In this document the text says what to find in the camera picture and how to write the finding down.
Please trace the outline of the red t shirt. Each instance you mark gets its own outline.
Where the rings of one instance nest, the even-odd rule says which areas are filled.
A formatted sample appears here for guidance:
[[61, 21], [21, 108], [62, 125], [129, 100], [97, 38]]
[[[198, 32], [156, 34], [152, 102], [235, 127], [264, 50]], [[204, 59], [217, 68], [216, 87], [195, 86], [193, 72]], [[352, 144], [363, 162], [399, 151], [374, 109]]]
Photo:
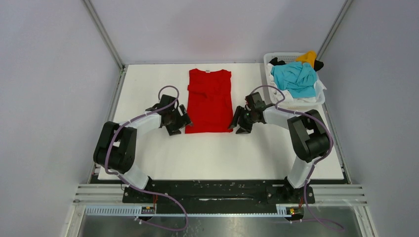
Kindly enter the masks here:
[[227, 70], [189, 71], [187, 114], [193, 125], [185, 128], [186, 134], [233, 131], [229, 128], [233, 120], [231, 77]]

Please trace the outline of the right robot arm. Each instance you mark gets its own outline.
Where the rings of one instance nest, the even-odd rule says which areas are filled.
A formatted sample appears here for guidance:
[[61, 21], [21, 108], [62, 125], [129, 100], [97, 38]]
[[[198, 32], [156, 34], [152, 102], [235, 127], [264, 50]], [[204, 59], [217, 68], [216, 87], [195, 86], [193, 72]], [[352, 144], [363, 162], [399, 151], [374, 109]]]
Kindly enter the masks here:
[[238, 134], [249, 134], [255, 123], [271, 124], [289, 131], [296, 155], [292, 169], [285, 178], [284, 199], [296, 203], [303, 197], [302, 188], [309, 184], [313, 168], [318, 161], [328, 156], [333, 147], [333, 138], [321, 114], [315, 110], [298, 112], [266, 104], [258, 92], [245, 97], [246, 105], [238, 106], [229, 129]]

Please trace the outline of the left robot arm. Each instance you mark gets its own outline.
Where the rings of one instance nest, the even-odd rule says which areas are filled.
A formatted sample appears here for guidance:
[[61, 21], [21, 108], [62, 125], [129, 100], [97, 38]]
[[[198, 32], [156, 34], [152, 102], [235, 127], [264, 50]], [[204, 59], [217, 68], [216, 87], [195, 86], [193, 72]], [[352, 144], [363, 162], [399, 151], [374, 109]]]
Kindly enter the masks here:
[[93, 161], [136, 188], [134, 196], [147, 203], [153, 198], [153, 190], [147, 186], [150, 176], [134, 163], [137, 138], [163, 127], [170, 136], [178, 135], [182, 128], [192, 124], [185, 106], [179, 104], [175, 97], [164, 94], [157, 104], [140, 116], [122, 123], [106, 122], [94, 150]]

